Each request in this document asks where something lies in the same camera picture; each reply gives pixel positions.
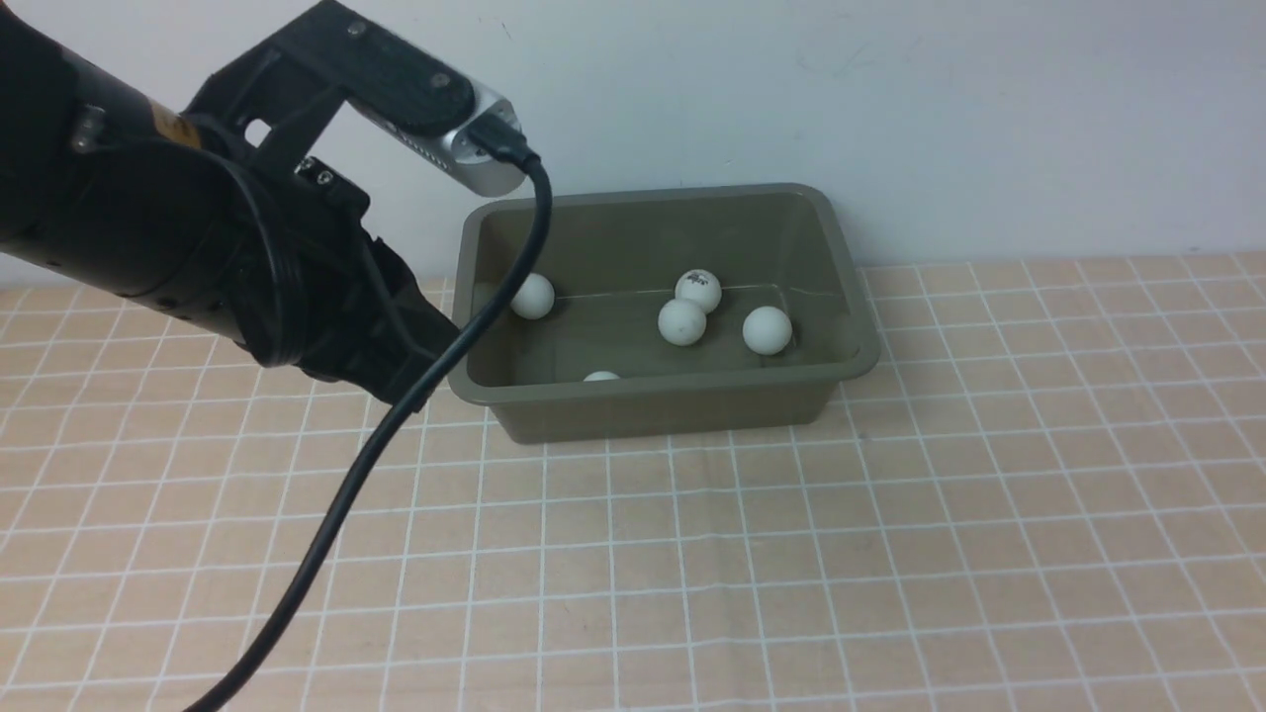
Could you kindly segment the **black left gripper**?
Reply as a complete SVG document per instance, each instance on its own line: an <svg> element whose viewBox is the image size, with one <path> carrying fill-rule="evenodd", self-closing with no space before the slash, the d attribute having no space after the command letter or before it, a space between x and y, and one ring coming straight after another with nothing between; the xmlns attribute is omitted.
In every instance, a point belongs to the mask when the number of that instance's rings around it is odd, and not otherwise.
<svg viewBox="0 0 1266 712"><path fill-rule="evenodd" d="M329 168L270 181L233 171L247 239L227 269L238 343L267 366L376 386L398 405L460 329L363 224L368 195Z"/></svg>

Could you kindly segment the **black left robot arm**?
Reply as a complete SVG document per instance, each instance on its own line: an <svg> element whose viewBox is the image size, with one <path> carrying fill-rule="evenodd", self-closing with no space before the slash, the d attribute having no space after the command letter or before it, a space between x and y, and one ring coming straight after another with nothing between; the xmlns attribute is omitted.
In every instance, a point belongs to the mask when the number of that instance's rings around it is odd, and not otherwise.
<svg viewBox="0 0 1266 712"><path fill-rule="evenodd" d="M175 111L3 10L3 253L399 402L457 336L320 160L343 106L437 138L472 81L335 1L218 68Z"/></svg>

